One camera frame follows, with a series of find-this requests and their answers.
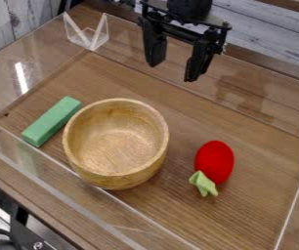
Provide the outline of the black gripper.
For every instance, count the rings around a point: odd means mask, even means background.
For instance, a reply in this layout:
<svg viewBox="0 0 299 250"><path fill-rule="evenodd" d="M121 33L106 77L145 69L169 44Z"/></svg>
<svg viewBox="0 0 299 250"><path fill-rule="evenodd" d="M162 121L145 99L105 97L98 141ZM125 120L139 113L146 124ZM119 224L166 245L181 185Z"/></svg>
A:
<svg viewBox="0 0 299 250"><path fill-rule="evenodd" d="M220 54L226 33L232 29L228 21L210 14L212 0L141 0L142 35L146 62L155 67L165 60L165 32L183 41L196 41L192 56L186 61L185 82L193 82L206 73L213 54Z"/></svg>

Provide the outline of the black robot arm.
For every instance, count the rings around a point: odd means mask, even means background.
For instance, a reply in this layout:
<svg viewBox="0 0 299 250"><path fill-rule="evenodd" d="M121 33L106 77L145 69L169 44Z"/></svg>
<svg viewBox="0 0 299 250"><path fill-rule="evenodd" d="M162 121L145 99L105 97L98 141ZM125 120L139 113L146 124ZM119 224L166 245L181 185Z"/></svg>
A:
<svg viewBox="0 0 299 250"><path fill-rule="evenodd" d="M166 37L171 37L193 46L183 81L196 81L208 72L213 56L222 53L230 23L209 13L212 0L141 0L139 3L146 63L155 67L163 62Z"/></svg>

